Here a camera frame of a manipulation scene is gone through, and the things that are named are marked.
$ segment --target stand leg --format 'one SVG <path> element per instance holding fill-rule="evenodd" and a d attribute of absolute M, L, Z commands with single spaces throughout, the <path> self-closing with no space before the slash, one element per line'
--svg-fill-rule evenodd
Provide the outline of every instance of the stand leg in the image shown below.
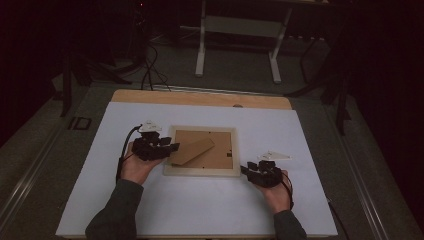
<path fill-rule="evenodd" d="M 205 17 L 206 17 L 206 0 L 202 1 L 202 16 L 200 19 L 200 46 L 197 54 L 196 77 L 203 76 L 203 66 L 205 65 Z"/>
<path fill-rule="evenodd" d="M 287 29 L 287 24 L 289 23 L 290 15 L 292 13 L 292 8 L 287 9 L 286 16 L 284 18 L 284 22 L 281 24 L 280 32 L 277 36 L 277 43 L 275 45 L 275 48 L 272 52 L 269 53 L 269 62 L 271 65 L 271 71 L 272 71 L 272 78 L 274 80 L 274 83 L 280 84 L 281 83 L 281 77 L 280 77 L 280 71 L 278 69 L 278 63 L 277 63 L 277 55 L 280 51 L 281 43 L 284 39 L 284 34 Z"/>

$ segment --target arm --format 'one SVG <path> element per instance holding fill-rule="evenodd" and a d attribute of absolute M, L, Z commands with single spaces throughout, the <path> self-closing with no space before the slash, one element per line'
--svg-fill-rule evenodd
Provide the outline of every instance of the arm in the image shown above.
<path fill-rule="evenodd" d="M 136 239 L 135 213 L 143 193 L 142 184 L 162 160 L 142 161 L 131 149 L 132 143 L 128 144 L 121 179 L 105 208 L 96 214 L 85 230 L 87 239 Z"/>
<path fill-rule="evenodd" d="M 287 186 L 290 186 L 287 179 L 287 171 L 283 170 L 283 173 L 283 181 Z M 284 188 L 283 184 L 280 183 L 273 188 L 255 186 L 262 192 L 274 214 L 274 229 L 277 239 L 306 239 L 305 230 L 290 210 L 289 193 L 286 188 Z"/>

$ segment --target white board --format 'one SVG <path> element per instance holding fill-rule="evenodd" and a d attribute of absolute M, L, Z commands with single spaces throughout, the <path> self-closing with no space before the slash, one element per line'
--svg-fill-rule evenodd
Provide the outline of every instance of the white board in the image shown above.
<path fill-rule="evenodd" d="M 291 156 L 293 212 L 308 235 L 337 235 L 321 182 L 294 110 L 109 103 L 56 234 L 83 236 L 115 186 L 118 158 L 128 132 L 152 120 L 166 137 L 171 125 L 236 128 L 240 162 L 267 151 Z M 134 133 L 132 139 L 139 137 Z M 144 184 L 136 214 L 140 236 L 273 235 L 273 218 L 261 193 L 241 177 L 164 176 L 157 166 Z"/>

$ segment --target hand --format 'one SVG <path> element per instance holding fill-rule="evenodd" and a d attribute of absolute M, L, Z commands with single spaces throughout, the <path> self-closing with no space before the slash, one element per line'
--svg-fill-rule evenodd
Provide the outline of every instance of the hand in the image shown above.
<path fill-rule="evenodd" d="M 283 181 L 291 190 L 292 186 L 290 185 L 287 178 L 288 172 L 286 170 L 283 170 L 282 172 Z M 262 192 L 266 202 L 274 214 L 284 210 L 290 210 L 290 193 L 287 192 L 287 189 L 283 186 L 282 183 L 272 188 L 263 188 L 258 185 L 255 186 Z"/>
<path fill-rule="evenodd" d="M 126 160 L 122 164 L 121 178 L 143 185 L 150 171 L 163 159 L 143 161 L 131 151 L 132 146 L 133 142 L 130 142 L 124 157 Z"/>

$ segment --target wooden frame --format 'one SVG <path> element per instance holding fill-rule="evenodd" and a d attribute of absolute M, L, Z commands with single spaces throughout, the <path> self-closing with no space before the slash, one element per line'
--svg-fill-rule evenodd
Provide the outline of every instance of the wooden frame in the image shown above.
<path fill-rule="evenodd" d="M 195 131 L 195 132 L 213 132 L 229 133 L 231 137 L 231 168 L 202 168 L 202 167 L 184 167 L 175 166 L 170 161 L 166 161 L 164 175 L 167 176 L 240 176 L 240 157 L 237 141 L 237 132 L 235 128 L 223 127 L 202 127 L 202 126 L 170 126 L 169 136 L 172 137 L 172 143 L 177 139 L 177 131 Z"/>

